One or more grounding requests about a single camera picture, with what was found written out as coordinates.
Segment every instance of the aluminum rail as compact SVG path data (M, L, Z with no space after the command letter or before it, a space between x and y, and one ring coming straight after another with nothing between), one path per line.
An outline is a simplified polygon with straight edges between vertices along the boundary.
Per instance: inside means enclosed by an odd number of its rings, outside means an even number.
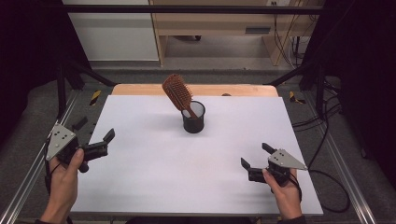
M240 7L240 6L146 6L146 5L42 5L43 10L70 13L207 13L207 14L277 14L322 15L339 13L323 7Z
M316 109L314 107L314 97L312 92L305 92L305 99L307 100L312 113L316 115ZM326 124L323 122L319 125L320 131L322 134L325 133ZM335 168L337 169L337 173L340 175L341 181L344 184L347 192L349 193L350 201L352 202L356 214L358 215L359 219L361 220L362 224L375 224L375 217L367 204L366 200L364 199L363 194L361 193L361 189L359 188L355 178L353 177L352 173L350 172L347 163L344 161L343 156L338 149L337 145L335 144L334 140L332 139L332 135L330 132L327 133L326 136L326 143L329 148L330 156L332 157L332 162L334 163Z
M72 91L69 100L67 102L67 108L64 112L64 115L56 120L56 123L65 124L67 119L70 116L71 111L76 103L77 98L79 97L79 91ZM30 192L32 191L35 182L37 181L43 166L44 166L44 153L45 153L46 144L44 144L40 151L38 152L37 156L35 157L35 161L33 162L32 166L30 167L27 175L23 179L20 187L18 188L17 192L15 193L14 197L12 198L11 202L8 204L8 207L3 212L2 216L0 217L1 224L12 224L18 217L24 203L26 202L27 197L29 196Z

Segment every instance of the cup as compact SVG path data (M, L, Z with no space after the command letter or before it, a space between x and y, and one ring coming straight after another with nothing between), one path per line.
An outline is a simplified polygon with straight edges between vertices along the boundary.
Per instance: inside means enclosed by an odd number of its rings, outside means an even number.
M205 106L198 101L191 101L191 110L198 117L193 119L190 116L189 111L182 110L181 115L183 117L183 127L188 133L198 133L204 128L204 114Z

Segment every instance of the hand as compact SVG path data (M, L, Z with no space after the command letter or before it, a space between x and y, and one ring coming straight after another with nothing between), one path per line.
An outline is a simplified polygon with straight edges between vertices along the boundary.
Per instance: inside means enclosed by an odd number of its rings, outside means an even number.
M78 149L70 164L64 165L54 157L49 162L52 171L49 203L40 220L49 223L64 223L77 199L78 167L84 159L84 150Z
M290 172L297 178L296 169L290 169ZM280 187L266 169L262 169L262 174L275 194L276 204L282 219L289 220L302 216L303 213L301 211L300 196L297 187L290 181L285 186Z

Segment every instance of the wooden hairbrush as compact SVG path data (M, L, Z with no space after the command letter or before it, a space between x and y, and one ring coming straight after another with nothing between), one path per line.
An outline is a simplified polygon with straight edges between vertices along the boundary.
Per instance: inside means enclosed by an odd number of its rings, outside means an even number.
M187 110L192 119L198 119L191 109L192 93L181 75L170 75L163 83L163 90L179 111Z

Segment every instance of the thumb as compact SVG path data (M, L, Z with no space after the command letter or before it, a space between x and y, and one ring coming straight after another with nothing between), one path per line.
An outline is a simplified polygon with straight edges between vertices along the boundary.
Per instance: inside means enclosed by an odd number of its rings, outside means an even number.
M79 148L76 151L76 153L73 155L73 158L69 163L69 166L67 168L67 173L72 175L75 174L79 166L82 164L83 160L84 160L84 150Z
M271 187L274 194L280 192L280 186L277 184L274 177L267 171L267 169L262 169L262 175L264 176L265 182Z

